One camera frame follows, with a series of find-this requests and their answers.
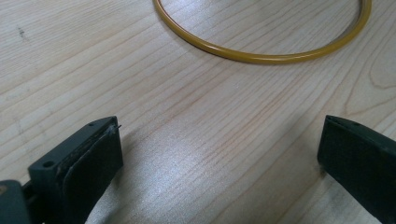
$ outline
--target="yellow ring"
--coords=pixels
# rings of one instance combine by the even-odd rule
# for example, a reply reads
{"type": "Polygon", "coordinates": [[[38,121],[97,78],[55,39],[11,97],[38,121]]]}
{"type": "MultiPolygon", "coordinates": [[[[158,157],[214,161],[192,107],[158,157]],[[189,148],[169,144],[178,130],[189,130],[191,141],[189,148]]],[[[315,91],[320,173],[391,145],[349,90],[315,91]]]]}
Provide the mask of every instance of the yellow ring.
{"type": "Polygon", "coordinates": [[[203,39],[192,35],[183,27],[178,25],[165,11],[161,0],[153,0],[154,6],[160,14],[163,21],[181,38],[194,45],[195,47],[207,51],[209,53],[218,55],[220,57],[231,59],[243,63],[299,63],[308,60],[313,60],[324,55],[330,54],[355,38],[370,18],[372,9],[372,0],[361,0],[361,12],[357,22],[353,25],[349,32],[336,38],[330,44],[320,48],[309,50],[302,53],[284,54],[284,55],[265,55],[265,54],[254,54],[246,53],[233,49],[226,49],[224,47],[209,43],[203,39]]]}

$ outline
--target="black plastic part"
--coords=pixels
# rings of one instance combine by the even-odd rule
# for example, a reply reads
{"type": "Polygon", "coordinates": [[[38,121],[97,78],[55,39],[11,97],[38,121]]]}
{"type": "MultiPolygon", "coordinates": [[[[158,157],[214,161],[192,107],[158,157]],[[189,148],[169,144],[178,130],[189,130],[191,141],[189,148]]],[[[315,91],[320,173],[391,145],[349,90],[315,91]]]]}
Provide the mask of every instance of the black plastic part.
{"type": "Polygon", "coordinates": [[[328,116],[318,162],[382,223],[396,219],[396,142],[350,120],[328,116]]]}
{"type": "Polygon", "coordinates": [[[33,163],[34,192],[53,214],[46,223],[85,223],[121,166],[116,117],[84,126],[33,163]]]}
{"type": "Polygon", "coordinates": [[[21,184],[15,180],[0,181],[1,224],[31,223],[21,184]]]}

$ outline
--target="yellow cable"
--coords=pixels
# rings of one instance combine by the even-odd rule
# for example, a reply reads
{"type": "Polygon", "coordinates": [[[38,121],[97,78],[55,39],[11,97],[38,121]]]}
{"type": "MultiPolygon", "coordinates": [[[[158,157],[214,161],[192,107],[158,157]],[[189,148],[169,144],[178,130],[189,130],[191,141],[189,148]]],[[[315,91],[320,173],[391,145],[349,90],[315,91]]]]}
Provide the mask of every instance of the yellow cable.
{"type": "Polygon", "coordinates": [[[360,0],[361,1],[361,11],[358,20],[351,27],[350,31],[344,35],[337,37],[330,44],[320,48],[309,50],[302,53],[285,54],[285,55],[265,55],[265,54],[254,54],[246,53],[242,51],[237,51],[233,49],[226,49],[221,46],[204,41],[203,39],[192,35],[180,25],[178,25],[165,11],[161,0],[153,0],[155,8],[160,14],[163,21],[171,28],[177,35],[181,38],[194,45],[195,47],[207,51],[209,53],[218,55],[223,58],[243,62],[243,63],[299,63],[308,60],[313,60],[321,56],[330,54],[347,43],[349,43],[353,38],[355,38],[361,30],[364,28],[365,24],[370,18],[372,0],[360,0]]]}

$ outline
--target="wooden table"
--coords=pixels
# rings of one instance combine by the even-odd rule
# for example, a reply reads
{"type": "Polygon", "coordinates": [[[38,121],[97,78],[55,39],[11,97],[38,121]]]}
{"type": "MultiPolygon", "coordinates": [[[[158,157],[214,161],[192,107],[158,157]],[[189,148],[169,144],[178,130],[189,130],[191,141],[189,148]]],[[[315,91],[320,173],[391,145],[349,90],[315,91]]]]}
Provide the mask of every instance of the wooden table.
{"type": "MultiPolygon", "coordinates": [[[[348,0],[164,0],[192,33],[256,53],[323,46],[348,0]]],[[[0,179],[91,120],[116,115],[124,167],[89,223],[377,223],[316,155],[325,115],[396,138],[396,2],[351,44],[255,65],[176,36],[151,1],[0,3],[0,179]]]]}

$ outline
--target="table surface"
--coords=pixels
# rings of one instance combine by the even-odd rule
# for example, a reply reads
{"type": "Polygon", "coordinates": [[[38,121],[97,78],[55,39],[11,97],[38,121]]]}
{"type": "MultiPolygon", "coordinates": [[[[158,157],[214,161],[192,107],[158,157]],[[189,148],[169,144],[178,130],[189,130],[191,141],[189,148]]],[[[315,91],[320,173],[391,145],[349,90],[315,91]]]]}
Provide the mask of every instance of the table surface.
{"type": "MultiPolygon", "coordinates": [[[[359,1],[163,1],[188,31],[256,53],[321,47],[359,1]]],[[[0,179],[119,118],[124,167],[89,223],[377,223],[316,155],[326,115],[396,138],[396,2],[307,63],[238,63],[175,35],[151,1],[0,2],[0,179]]]]}

